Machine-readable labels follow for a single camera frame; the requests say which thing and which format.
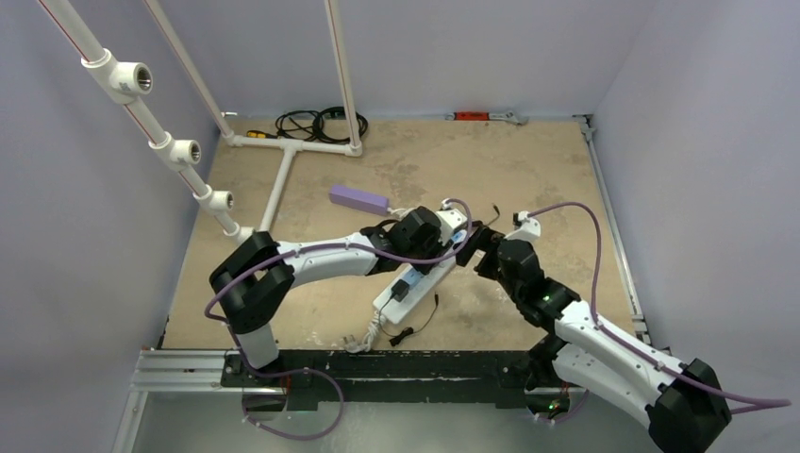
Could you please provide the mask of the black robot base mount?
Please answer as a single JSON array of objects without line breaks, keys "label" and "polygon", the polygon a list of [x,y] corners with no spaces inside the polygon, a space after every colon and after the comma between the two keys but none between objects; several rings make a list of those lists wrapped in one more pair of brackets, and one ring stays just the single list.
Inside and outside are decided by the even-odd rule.
[{"label": "black robot base mount", "polygon": [[558,420],[583,392],[556,376],[535,375],[525,351],[284,349],[263,370],[224,355],[221,385],[247,394],[257,411],[315,411],[321,403],[489,404]]}]

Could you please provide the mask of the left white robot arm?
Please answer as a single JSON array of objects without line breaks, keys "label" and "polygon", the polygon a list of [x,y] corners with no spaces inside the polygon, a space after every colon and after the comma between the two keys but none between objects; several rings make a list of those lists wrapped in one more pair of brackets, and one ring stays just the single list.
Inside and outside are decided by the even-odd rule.
[{"label": "left white robot arm", "polygon": [[469,233],[473,216],[460,199],[438,210],[418,207],[401,219],[367,226],[348,236],[291,243],[257,231],[210,274],[212,305],[219,305],[235,345],[246,360],[244,373],[268,386],[281,373],[279,349],[270,323],[287,293],[301,285],[335,277],[368,277],[410,264],[429,272],[463,248],[453,237]]}]

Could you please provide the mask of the black plug adapter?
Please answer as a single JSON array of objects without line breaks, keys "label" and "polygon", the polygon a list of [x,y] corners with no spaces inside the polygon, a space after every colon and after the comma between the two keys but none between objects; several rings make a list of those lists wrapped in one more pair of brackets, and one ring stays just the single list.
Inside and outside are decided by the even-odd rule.
[{"label": "black plug adapter", "polygon": [[407,297],[409,289],[410,285],[404,279],[396,281],[391,287],[390,300],[402,302]]}]

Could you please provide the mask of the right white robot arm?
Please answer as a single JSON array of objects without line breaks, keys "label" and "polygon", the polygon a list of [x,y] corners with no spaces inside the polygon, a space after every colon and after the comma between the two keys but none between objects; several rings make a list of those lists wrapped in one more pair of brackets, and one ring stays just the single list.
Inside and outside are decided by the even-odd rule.
[{"label": "right white robot arm", "polygon": [[497,282],[517,311],[545,337],[528,352],[525,386],[575,384],[626,412],[663,452],[705,452],[729,425],[720,382],[704,361],[684,362],[616,327],[563,283],[547,276],[532,234],[480,227],[457,255]]}]

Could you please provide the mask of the white power strip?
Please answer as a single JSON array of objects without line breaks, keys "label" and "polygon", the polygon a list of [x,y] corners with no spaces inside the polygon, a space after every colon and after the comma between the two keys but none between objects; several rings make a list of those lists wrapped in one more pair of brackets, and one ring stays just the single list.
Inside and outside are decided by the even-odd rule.
[{"label": "white power strip", "polygon": [[[412,310],[432,291],[456,266],[456,259],[449,258],[435,264],[427,274],[413,268],[410,264],[401,268],[400,274],[373,300],[375,313],[370,329],[378,329],[386,323],[399,325]],[[392,285],[404,279],[410,285],[407,297],[400,303],[390,300]]]}]

